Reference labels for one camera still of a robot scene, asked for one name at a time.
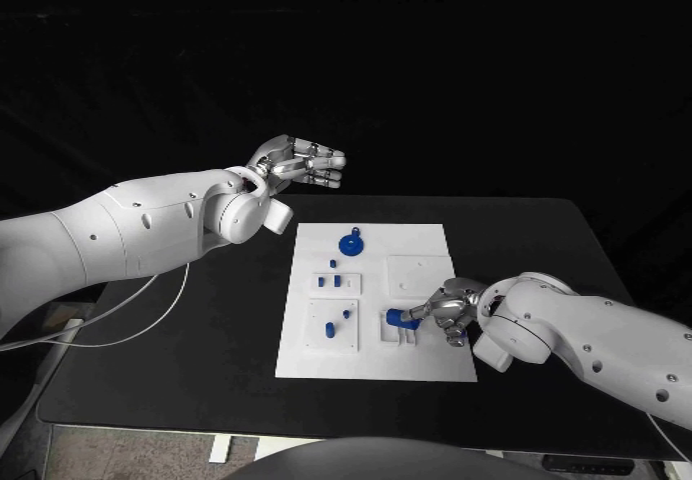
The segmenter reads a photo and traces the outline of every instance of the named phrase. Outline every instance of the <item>black table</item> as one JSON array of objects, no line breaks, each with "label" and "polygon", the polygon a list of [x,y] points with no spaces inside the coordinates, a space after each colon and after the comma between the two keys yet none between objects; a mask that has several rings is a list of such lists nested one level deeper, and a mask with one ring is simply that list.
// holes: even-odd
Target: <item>black table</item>
[{"label": "black table", "polygon": [[[468,448],[678,458],[641,412],[582,384],[555,356],[505,374],[474,359],[479,383],[274,377],[298,222],[441,223],[458,276],[492,283],[549,273],[581,293],[631,303],[574,204],[554,199],[281,195],[295,211],[282,236],[190,265],[161,324],[122,345],[71,349],[39,404],[43,421],[295,437],[391,436]],[[78,341],[137,332],[166,310],[183,269]],[[105,311],[146,280],[108,285]],[[471,340],[479,331],[471,330]],[[669,425],[680,447],[688,432]]]}]

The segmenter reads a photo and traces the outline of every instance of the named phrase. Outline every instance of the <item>blue object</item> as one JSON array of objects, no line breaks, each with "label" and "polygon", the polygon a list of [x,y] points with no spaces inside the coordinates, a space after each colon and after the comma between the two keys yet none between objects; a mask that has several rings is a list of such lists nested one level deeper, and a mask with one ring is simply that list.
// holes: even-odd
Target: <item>blue object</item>
[{"label": "blue object", "polygon": [[401,319],[402,313],[404,313],[404,310],[396,310],[391,308],[386,311],[386,323],[392,327],[406,328],[408,330],[418,330],[418,326],[421,325],[421,320],[411,320],[409,322],[405,322]]},{"label": "blue object", "polygon": [[360,238],[360,229],[353,227],[350,235],[339,240],[339,250],[349,257],[355,257],[363,251],[363,239]]}]

